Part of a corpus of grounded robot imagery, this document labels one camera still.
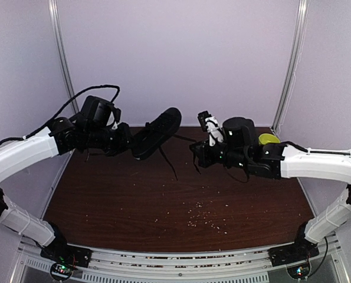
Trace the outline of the black sneaker shoe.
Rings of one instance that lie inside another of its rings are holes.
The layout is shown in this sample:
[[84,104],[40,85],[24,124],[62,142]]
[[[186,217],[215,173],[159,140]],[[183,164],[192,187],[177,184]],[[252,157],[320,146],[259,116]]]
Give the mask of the black sneaker shoe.
[[132,155],[137,160],[145,160],[160,148],[179,129],[182,120],[181,112],[171,107],[150,123],[146,123],[133,137],[135,145]]

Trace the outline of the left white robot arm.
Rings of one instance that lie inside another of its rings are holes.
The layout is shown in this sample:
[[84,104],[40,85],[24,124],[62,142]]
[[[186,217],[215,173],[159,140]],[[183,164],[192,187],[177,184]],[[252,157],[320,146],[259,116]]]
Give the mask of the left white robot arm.
[[[9,139],[0,148],[0,183],[43,160],[78,150],[101,150],[116,156],[133,148],[137,141],[126,123],[98,123],[80,116],[60,117],[47,123],[32,136]],[[53,223],[33,216],[14,203],[0,187],[0,224],[33,239],[47,248],[59,262],[71,257],[71,248]]]

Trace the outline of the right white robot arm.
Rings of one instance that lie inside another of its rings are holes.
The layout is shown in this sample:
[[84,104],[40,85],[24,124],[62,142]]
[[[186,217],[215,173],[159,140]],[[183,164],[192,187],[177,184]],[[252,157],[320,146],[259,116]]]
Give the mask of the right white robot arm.
[[207,111],[198,115],[208,139],[190,145],[198,166],[207,168],[217,163],[224,168],[240,168],[246,177],[268,179],[298,177],[335,180],[346,183],[341,195],[324,212],[302,224],[289,247],[294,260],[303,259],[311,246],[351,218],[351,149],[319,150],[284,141],[261,144],[254,122],[233,117],[219,124]]

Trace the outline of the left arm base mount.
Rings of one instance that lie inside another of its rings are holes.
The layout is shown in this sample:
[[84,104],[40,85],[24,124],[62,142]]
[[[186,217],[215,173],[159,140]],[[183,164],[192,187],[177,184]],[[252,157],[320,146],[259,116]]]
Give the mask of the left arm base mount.
[[63,254],[49,250],[49,247],[40,246],[40,256],[52,260],[50,276],[57,282],[64,282],[75,276],[80,276],[82,268],[88,268],[92,251],[91,249],[68,245]]

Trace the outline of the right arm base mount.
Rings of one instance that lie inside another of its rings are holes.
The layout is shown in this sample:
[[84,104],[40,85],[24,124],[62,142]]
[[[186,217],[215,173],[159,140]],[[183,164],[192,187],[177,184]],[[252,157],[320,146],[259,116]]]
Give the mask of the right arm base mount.
[[273,267],[284,265],[292,279],[301,281],[311,275],[310,260],[319,255],[319,250],[316,247],[305,248],[291,244],[271,248],[268,255]]

